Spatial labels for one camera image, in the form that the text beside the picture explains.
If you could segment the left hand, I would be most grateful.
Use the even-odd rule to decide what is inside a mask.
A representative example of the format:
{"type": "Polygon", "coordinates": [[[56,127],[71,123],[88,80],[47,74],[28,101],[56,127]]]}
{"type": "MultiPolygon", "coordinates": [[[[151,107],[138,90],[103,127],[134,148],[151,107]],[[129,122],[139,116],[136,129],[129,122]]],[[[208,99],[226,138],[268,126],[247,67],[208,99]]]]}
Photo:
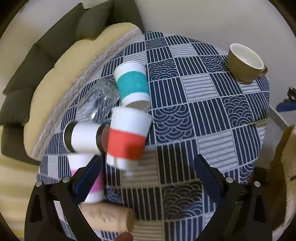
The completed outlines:
{"type": "Polygon", "coordinates": [[[133,241],[133,235],[129,232],[123,232],[114,241],[133,241]]]}

